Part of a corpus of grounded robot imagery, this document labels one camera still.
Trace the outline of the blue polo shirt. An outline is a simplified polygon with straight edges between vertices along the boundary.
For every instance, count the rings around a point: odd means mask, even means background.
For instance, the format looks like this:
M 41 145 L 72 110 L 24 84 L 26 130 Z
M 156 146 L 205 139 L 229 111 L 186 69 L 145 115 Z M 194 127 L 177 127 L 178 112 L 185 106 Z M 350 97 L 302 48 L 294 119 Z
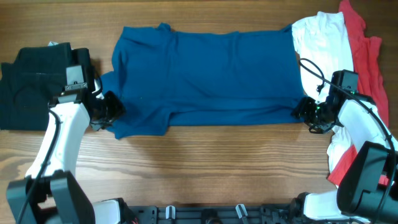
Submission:
M 126 109 L 110 127 L 118 139 L 171 126 L 292 123 L 304 95 L 291 26 L 228 34 L 125 27 L 111 61 L 101 79 Z

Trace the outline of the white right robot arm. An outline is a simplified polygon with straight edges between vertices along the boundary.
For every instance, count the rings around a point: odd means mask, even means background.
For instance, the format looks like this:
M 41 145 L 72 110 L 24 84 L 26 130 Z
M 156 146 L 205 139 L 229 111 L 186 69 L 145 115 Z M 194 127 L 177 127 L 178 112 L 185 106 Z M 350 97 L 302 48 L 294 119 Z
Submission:
M 318 105 L 305 97 L 292 115 L 317 134 L 344 127 L 358 150 L 337 190 L 304 195 L 299 202 L 302 216 L 318 222 L 397 223 L 397 143 L 371 99 L 333 94 Z

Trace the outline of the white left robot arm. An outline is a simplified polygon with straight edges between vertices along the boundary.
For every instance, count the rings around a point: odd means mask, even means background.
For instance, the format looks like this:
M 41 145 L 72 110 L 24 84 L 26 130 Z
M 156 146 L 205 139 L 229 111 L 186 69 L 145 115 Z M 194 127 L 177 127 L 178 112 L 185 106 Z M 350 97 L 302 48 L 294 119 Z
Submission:
M 49 103 L 49 123 L 25 178 L 10 182 L 6 198 L 17 223 L 124 223 L 119 199 L 91 203 L 75 178 L 88 126 L 107 128 L 125 109 L 109 91 L 99 99 L 85 90 L 63 92 Z

